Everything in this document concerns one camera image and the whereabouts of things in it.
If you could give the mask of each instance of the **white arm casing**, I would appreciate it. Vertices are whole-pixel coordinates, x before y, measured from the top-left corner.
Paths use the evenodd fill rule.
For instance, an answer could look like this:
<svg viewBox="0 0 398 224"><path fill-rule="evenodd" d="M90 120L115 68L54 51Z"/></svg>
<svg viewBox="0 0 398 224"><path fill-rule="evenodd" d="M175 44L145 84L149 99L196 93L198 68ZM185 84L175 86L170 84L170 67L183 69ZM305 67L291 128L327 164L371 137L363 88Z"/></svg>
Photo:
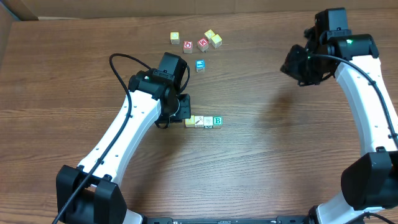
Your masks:
<svg viewBox="0 0 398 224"><path fill-rule="evenodd" d="M121 186L124 171L129 161L137 149L139 142L149 127L159 118L161 114L160 100L152 99L152 95L141 91L129 92L132 101L131 117L127 122L124 131L114 143L111 150L104 158L103 164L94 171L94 176L104 177L108 174L112 177L112 182ZM101 157L109 143L119 131L128 109L127 97L119 114L112 122L102 139L94 149L80 161L79 166L83 165L83 172L89 173Z"/></svg>
<svg viewBox="0 0 398 224"><path fill-rule="evenodd" d="M367 55L353 57L351 62L376 81L386 102L392 123L397 126L397 113L382 79L380 60ZM348 99L354 116L361 141L361 156L368 152L376 152L377 147L384 147L387 151L397 150L393 140L388 137L390 130L373 86L369 85L362 74L345 63L339 64L335 76ZM364 212L378 212L382 209L382 207L370 207L362 211L355 211L347 204L340 191L329 202L318 206L317 217L320 224L342 224L353 220Z"/></svg>
<svg viewBox="0 0 398 224"><path fill-rule="evenodd" d="M384 85L380 60L367 55L353 57L351 62L376 81L390 112L392 123L395 128L398 128L397 113ZM368 152L376 152L377 147L395 151L396 145L392 139L388 138L390 130L380 99L373 86L369 85L369 82L359 72L345 63L339 64L335 76L347 97L354 116L361 141L361 156Z"/></svg>

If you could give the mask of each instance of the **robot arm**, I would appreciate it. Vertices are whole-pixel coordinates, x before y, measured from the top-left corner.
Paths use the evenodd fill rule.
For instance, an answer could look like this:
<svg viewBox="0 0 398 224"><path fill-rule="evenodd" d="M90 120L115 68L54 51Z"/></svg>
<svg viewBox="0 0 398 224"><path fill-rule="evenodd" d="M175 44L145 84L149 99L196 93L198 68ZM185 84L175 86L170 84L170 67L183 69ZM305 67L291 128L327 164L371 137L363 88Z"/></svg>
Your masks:
<svg viewBox="0 0 398 224"><path fill-rule="evenodd" d="M137 149L139 142L149 127L158 120L161 114L160 100L152 99L152 95L142 91L130 92L133 103L130 119L118 140L115 142L111 150L103 160L103 164L99 166L93 173L99 178L108 175L111 182L121 186L124 171ZM96 160L102 155L106 147L116 135L125 117L127 116L128 101L124 100L117 117L112 122L99 143L94 149L80 161L78 166L83 167L83 172L89 173L96 163Z"/></svg>
<svg viewBox="0 0 398 224"><path fill-rule="evenodd" d="M380 60L373 58L371 55L365 55L353 57L351 62L364 70L376 81L390 112L391 120L394 125L397 125L398 117L384 86ZM361 140L361 156L364 156L368 152L377 152L378 149L382 148L386 151L396 151L397 148L393 140L388 137L390 130L380 100L373 87L369 85L369 82L358 71L345 63L339 64L335 72L335 77L348 99L354 116ZM318 206L316 213L319 223L337 224L348 223L364 212L376 213L383 209L382 206L377 206L355 210L347 203L343 192L339 192L330 201Z"/></svg>
<svg viewBox="0 0 398 224"><path fill-rule="evenodd" d="M384 86L379 52L369 34L351 34L345 9L318 13L315 26L305 31L305 37L305 48L293 46L281 71L300 86L318 85L334 76L348 99L361 140L361 158L343 172L341 192L313 207L306 223L360 222L369 212L398 205L394 132L398 117Z"/></svg>
<svg viewBox="0 0 398 224"><path fill-rule="evenodd" d="M186 68L188 78L181 87ZM65 210L58 216L60 221L141 224L142 215L127 209L119 186L132 155L153 122L158 127L159 124L166 124L167 127L169 123L190 118L190 97L181 94L187 85L189 74L189 67L184 60L177 55L165 53L159 69L140 71L130 78L128 94L132 102L131 114L127 114L129 101L126 95L117 117L96 147L77 168L63 166L57 175L58 212ZM110 147L110 142L120 132L126 116L129 116L126 126ZM101 163L97 162L98 158L103 157L107 147L110 147L108 153ZM89 186L95 187L95 191L86 189ZM77 195L74 201L70 206L65 206L68 201L71 202L70 197L73 194Z"/></svg>
<svg viewBox="0 0 398 224"><path fill-rule="evenodd" d="M364 70L377 83L392 123L398 127L397 113L382 79L380 60L371 55L364 55L353 57L351 62ZM339 64L335 77L348 99L354 116L361 140L361 156L368 152L376 152L376 149L382 147L387 151L396 151L393 139L389 138L390 130L374 88L358 71L345 63Z"/></svg>

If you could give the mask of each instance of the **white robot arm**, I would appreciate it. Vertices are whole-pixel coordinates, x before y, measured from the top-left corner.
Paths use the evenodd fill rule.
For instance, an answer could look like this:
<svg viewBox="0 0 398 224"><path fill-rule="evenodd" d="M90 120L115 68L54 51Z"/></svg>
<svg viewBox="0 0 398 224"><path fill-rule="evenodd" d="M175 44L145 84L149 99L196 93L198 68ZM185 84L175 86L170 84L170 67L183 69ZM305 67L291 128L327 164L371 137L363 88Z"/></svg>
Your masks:
<svg viewBox="0 0 398 224"><path fill-rule="evenodd" d="M114 56L133 59L149 70L133 75L127 89L113 66ZM127 209L119 188L126 167L153 123L167 127L190 117L190 97L181 94L190 69L179 56L165 53L157 70L124 54L113 54L109 62L126 99L102 139L78 167L63 166L58 173L58 215L53 223L141 224L143 216ZM180 86L186 68L188 78ZM86 189L90 185L94 192Z"/></svg>
<svg viewBox="0 0 398 224"><path fill-rule="evenodd" d="M124 171L137 149L142 137L149 127L158 120L161 114L160 100L152 99L152 95L142 91L129 92L132 100L132 111L127 122L125 131L122 132L118 140L114 143L111 150L103 160L103 164L99 166L93 173L99 178L109 175L112 177L111 182L121 186ZM96 160L104 153L104 150L112 141L112 138L119 131L126 115L128 101L124 100L117 117L112 122L99 143L94 149L80 161L78 166L83 166L83 172L89 173L96 163Z"/></svg>
<svg viewBox="0 0 398 224"><path fill-rule="evenodd" d="M353 57L352 63L364 70L379 87L386 102L393 125L398 127L398 117L388 95L381 74L381 63L378 58L371 55ZM396 145L389 138L390 130L384 116L380 100L369 85L369 82L350 65L340 63L335 72L337 82L343 89L361 141L361 156L376 149L384 148L386 151L396 151ZM364 212L379 212L382 207L369 207L364 210L354 210L347 204L343 193L338 193L329 202L319 205L317 216L319 224L341 224L354 220Z"/></svg>

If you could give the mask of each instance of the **green block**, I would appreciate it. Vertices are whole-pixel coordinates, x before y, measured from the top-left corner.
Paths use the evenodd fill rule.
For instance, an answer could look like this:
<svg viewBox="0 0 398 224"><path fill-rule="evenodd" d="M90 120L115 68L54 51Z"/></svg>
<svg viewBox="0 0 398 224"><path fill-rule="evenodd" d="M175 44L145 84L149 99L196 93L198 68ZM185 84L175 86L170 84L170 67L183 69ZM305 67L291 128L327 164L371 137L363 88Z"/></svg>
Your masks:
<svg viewBox="0 0 398 224"><path fill-rule="evenodd" d="M222 116L214 116L213 117L213 128L221 128L223 125L223 117Z"/></svg>

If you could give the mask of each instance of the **yellow block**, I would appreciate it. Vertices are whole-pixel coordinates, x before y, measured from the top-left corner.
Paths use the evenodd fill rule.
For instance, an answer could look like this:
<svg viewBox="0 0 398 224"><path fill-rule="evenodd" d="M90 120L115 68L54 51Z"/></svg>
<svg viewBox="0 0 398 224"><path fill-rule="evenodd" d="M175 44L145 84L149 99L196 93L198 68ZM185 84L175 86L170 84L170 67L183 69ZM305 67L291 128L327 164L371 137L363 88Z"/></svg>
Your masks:
<svg viewBox="0 0 398 224"><path fill-rule="evenodd" d="M190 119L185 119L185 127L193 128L195 127L195 116L191 115Z"/></svg>
<svg viewBox="0 0 398 224"><path fill-rule="evenodd" d="M172 44L180 44L180 34L178 32L171 32L170 40L172 41Z"/></svg>
<svg viewBox="0 0 398 224"><path fill-rule="evenodd" d="M217 48L221 46L221 44L223 44L223 39L220 37L220 35L217 34L211 38L211 44L213 44L213 46Z"/></svg>
<svg viewBox="0 0 398 224"><path fill-rule="evenodd" d="M212 31L212 30L208 30L207 32L205 32L205 36L207 38L208 41L211 42L211 38L214 37L216 34Z"/></svg>

